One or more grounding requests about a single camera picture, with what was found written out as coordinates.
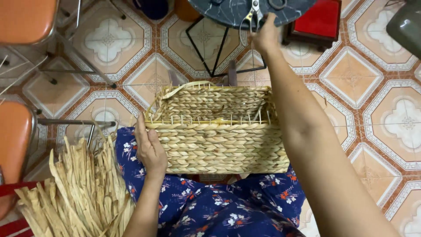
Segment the gray object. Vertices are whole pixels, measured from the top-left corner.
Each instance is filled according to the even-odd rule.
[[[421,1],[408,0],[389,21],[386,32],[421,59]]]

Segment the red cloth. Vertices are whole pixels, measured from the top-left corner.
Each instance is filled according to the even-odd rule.
[[[304,15],[295,21],[295,31],[336,37],[338,32],[339,2],[318,0]]]

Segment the woven basket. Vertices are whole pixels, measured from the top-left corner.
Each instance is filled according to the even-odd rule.
[[[167,152],[167,173],[286,172],[271,88],[211,84],[165,87],[156,112],[145,114],[147,129],[158,132]]]

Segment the black metal stand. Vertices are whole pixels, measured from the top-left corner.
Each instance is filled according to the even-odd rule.
[[[226,76],[226,75],[228,75],[227,73],[221,73],[221,74],[215,75],[215,70],[216,70],[216,67],[218,66],[219,57],[221,56],[222,48],[224,47],[226,36],[228,35],[229,28],[227,27],[225,29],[224,37],[222,38],[222,42],[221,42],[221,47],[219,48],[218,55],[216,56],[216,62],[215,62],[215,65],[213,66],[213,70],[211,72],[210,69],[209,69],[209,67],[208,67],[208,65],[206,64],[203,56],[200,54],[199,49],[197,48],[196,44],[193,42],[193,39],[192,39],[192,37],[189,34],[189,31],[195,25],[197,25],[201,20],[203,20],[203,18],[204,18],[204,16],[200,16],[191,26],[189,26],[189,28],[186,29],[187,37],[189,38],[189,40],[192,43],[194,49],[196,50],[197,54],[199,55],[200,60],[202,60],[203,65],[205,66],[206,71],[209,73],[210,77],[213,78],[213,77],[219,77],[219,76]],[[264,61],[263,58],[262,58],[262,61],[263,61],[263,67],[256,67],[256,68],[251,68],[251,69],[239,70],[239,71],[237,71],[237,73],[245,73],[245,72],[252,72],[252,71],[266,69],[267,68],[267,65],[266,65],[266,62]]]

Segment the red stool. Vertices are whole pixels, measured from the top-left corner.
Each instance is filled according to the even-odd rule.
[[[338,41],[341,0],[318,0],[304,15],[286,26],[283,45],[291,41],[311,43],[325,51]]]

